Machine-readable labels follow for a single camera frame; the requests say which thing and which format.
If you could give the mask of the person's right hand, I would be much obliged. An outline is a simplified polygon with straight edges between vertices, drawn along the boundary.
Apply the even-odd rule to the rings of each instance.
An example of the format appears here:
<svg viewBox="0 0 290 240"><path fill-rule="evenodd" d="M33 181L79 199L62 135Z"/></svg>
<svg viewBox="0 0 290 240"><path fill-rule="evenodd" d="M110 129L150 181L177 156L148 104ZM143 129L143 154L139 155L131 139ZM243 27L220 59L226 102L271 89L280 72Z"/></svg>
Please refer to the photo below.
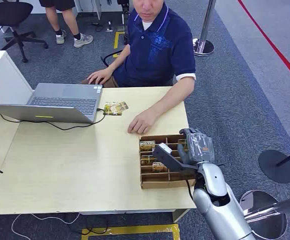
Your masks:
<svg viewBox="0 0 290 240"><path fill-rule="evenodd" d="M88 84L103 85L104 83L107 82L113 73L113 71L110 67L95 71L90 74L87 78Z"/></svg>

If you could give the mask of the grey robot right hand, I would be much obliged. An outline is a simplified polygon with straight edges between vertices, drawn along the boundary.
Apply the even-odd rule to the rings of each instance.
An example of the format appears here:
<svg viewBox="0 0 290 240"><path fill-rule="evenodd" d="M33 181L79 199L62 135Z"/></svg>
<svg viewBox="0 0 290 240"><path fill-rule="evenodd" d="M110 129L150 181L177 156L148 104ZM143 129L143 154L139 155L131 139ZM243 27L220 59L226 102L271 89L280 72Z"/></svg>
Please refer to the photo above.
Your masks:
<svg viewBox="0 0 290 240"><path fill-rule="evenodd" d="M185 152L181 143L177 144L178 154L183 164L193 166L202 162L214 162L214 149L211 137L192 127L180 129L179 133L186 137L187 147L187 152Z"/></svg>

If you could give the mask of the person's left hand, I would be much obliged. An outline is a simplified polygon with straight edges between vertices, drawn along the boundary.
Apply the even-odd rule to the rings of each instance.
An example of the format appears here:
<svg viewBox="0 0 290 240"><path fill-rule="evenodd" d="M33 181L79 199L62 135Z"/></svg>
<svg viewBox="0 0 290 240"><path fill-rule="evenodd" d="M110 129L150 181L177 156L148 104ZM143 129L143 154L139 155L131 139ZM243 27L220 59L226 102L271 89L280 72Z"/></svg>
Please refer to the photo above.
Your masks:
<svg viewBox="0 0 290 240"><path fill-rule="evenodd" d="M159 117L153 109L144 110L135 116L128 126L128 133L129 134L146 134L150 130Z"/></svg>

